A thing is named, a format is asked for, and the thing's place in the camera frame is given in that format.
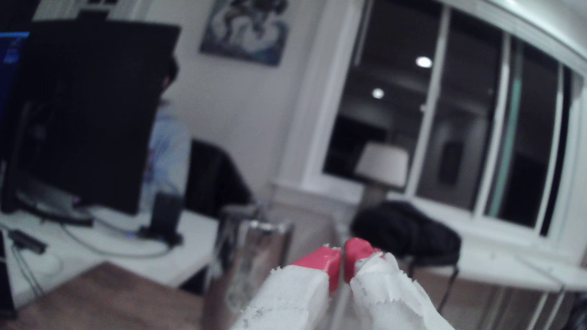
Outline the red taped gripper finger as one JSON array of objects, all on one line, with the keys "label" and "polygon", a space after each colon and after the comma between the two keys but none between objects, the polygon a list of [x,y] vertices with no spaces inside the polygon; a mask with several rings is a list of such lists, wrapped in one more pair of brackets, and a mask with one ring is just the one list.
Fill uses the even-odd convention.
[{"label": "red taped gripper finger", "polygon": [[315,329],[339,284],[341,249],[320,246],[272,270],[232,329]]},{"label": "red taped gripper finger", "polygon": [[344,252],[345,281],[362,329],[453,329],[392,253],[358,237],[346,240]]}]

